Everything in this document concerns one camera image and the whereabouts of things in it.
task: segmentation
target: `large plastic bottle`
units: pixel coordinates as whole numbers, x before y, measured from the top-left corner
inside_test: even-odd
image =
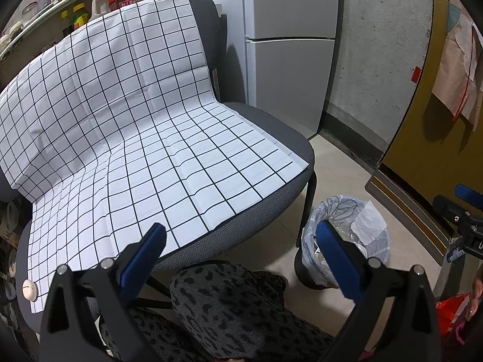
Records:
[[[92,0],[92,15],[89,21],[109,13],[109,0]]]

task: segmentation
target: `pants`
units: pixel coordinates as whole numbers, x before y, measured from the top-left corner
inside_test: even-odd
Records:
[[[154,312],[130,313],[162,361],[206,362],[193,338],[216,359],[316,362],[332,337],[285,309],[284,288],[284,279],[268,272],[205,262],[171,281],[173,310],[187,332]],[[119,358],[104,323],[101,334]]]

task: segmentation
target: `white shelf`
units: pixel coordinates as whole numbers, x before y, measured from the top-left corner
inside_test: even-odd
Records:
[[[34,16],[32,20],[30,20],[27,25],[24,27],[22,32],[17,35],[5,48],[5,50],[0,53],[0,62],[2,61],[4,55],[6,55],[11,48],[14,47],[15,43],[18,42],[21,38],[30,34],[34,29],[40,26],[44,21],[46,21],[52,15],[55,15],[57,12],[64,10],[67,6],[75,2],[76,0],[55,0],[53,3],[42,9],[37,15]]]

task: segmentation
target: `chair seat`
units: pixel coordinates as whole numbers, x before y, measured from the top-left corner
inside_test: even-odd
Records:
[[[293,180],[267,196],[262,201],[239,213],[235,217],[224,221],[213,231],[205,234],[196,241],[183,246],[173,253],[159,259],[154,270],[181,268],[196,262],[207,260],[241,244],[273,222],[302,192],[309,181],[315,162],[312,146],[299,132],[285,125],[272,115],[255,107],[243,103],[224,103],[247,120],[253,122],[265,132],[272,135],[283,145],[288,147],[309,165]],[[30,236],[29,223],[20,237],[16,262],[16,289],[19,295],[18,304],[28,326],[35,332],[40,332],[42,313],[32,314],[30,302],[22,294],[22,285],[27,279],[28,240]],[[97,302],[88,298],[92,315],[99,314]]]

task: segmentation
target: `beige floor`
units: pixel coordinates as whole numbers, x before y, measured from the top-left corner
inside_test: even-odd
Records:
[[[336,194],[372,200],[385,218],[391,234],[389,266],[409,269],[416,263],[421,264],[426,269],[429,283],[433,287],[440,266],[412,234],[365,191],[364,185],[370,178],[369,173],[322,137],[314,137],[311,144],[315,151],[315,171],[318,180],[314,203],[318,204]],[[304,197],[303,192],[270,226],[220,258],[240,263],[251,270],[265,268],[285,276],[289,281],[285,292],[287,308],[327,333],[336,335],[353,308],[352,301],[345,299],[339,290],[307,289],[298,281],[293,269],[295,239],[299,230]],[[156,275],[165,282],[167,276],[168,273]],[[143,296],[155,297],[155,294],[145,290]],[[381,313],[378,325],[368,342],[368,348],[379,338],[389,309],[390,301]]]

